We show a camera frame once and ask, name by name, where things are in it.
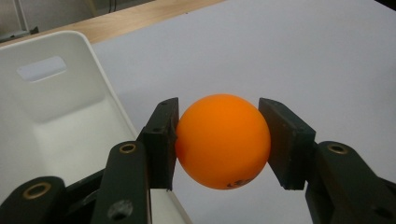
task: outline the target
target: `wooden edge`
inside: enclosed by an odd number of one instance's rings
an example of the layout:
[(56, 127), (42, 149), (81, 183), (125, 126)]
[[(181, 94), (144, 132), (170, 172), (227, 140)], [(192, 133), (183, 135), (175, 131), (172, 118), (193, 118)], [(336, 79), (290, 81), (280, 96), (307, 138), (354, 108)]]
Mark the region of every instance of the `wooden edge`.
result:
[(155, 0), (136, 7), (126, 8), (36, 35), (10, 40), (0, 44), (0, 47), (64, 30), (81, 32), (87, 36), (92, 44), (94, 44), (223, 1), (224, 0)]

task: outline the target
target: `table surface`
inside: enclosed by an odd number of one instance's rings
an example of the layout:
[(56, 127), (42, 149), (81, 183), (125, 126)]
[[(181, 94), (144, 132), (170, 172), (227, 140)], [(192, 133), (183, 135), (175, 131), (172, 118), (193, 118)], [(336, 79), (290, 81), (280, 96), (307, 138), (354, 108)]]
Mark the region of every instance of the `table surface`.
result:
[[(180, 112), (208, 94), (287, 105), (317, 142), (354, 147), (396, 182), (396, 12), (375, 1), (225, 1), (93, 45), (138, 131), (160, 101)], [(193, 223), (311, 223), (303, 191), (267, 165), (251, 183), (207, 189), (177, 164)]]

